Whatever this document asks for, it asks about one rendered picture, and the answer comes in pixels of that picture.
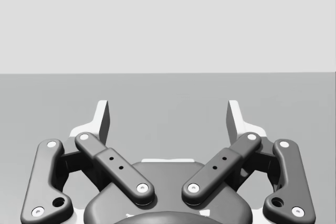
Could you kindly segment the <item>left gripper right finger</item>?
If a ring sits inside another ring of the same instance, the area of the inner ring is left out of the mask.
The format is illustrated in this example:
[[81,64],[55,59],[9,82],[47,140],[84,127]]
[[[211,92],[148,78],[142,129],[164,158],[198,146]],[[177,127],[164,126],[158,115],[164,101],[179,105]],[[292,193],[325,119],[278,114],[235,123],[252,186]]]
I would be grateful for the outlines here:
[[239,103],[227,105],[230,147],[219,151],[182,187],[182,200],[202,204],[221,184],[237,190],[254,171],[267,174],[273,192],[262,214],[273,223],[315,223],[314,210],[299,146],[287,139],[271,142],[265,130],[244,121]]

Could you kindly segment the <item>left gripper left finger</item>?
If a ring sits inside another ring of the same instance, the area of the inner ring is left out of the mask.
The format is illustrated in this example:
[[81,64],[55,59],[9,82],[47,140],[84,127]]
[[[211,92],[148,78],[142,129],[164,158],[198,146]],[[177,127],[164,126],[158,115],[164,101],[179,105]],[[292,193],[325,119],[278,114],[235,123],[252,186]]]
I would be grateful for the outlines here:
[[48,139],[37,146],[20,214],[21,223],[65,223],[75,213],[63,192],[70,173],[82,171],[99,191],[113,183],[133,204],[155,199],[153,184],[117,151],[106,146],[109,104],[100,100],[91,122],[76,126],[68,139]]

